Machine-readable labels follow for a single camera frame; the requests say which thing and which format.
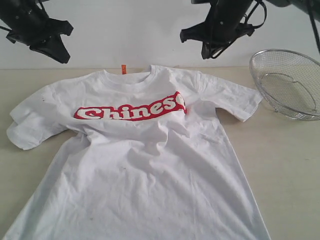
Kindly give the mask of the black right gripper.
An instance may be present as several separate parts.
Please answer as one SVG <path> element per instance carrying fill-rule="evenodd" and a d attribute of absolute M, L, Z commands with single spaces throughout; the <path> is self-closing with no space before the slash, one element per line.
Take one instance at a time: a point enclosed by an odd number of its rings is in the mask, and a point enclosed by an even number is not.
<path fill-rule="evenodd" d="M 193 5 L 210 4 L 204 22 L 180 31 L 180 41 L 195 40 L 202 42 L 203 60 L 218 58 L 238 38 L 251 36 L 253 25 L 241 23 L 251 0 L 192 0 Z"/>

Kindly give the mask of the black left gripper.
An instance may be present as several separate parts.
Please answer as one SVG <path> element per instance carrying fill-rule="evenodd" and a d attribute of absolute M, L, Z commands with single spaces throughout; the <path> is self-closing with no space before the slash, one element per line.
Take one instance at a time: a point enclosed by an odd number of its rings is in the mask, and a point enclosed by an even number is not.
<path fill-rule="evenodd" d="M 29 46 L 31 51 L 67 64 L 70 54 L 61 34 L 70 36 L 74 27 L 67 20 L 49 18 L 41 0 L 0 0 L 0 19 L 8 26 L 6 38 Z M 46 37 L 46 24 L 55 35 Z"/>

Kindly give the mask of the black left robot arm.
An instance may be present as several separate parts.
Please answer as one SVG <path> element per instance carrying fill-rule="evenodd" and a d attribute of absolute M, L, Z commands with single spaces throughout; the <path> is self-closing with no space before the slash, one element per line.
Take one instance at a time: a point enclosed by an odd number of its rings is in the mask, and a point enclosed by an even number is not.
<path fill-rule="evenodd" d="M 0 28 L 13 44 L 22 43 L 61 64 L 69 62 L 61 35 L 70 36 L 74 28 L 67 20 L 50 18 L 42 0 L 2 0 L 0 19 L 7 25 Z"/>

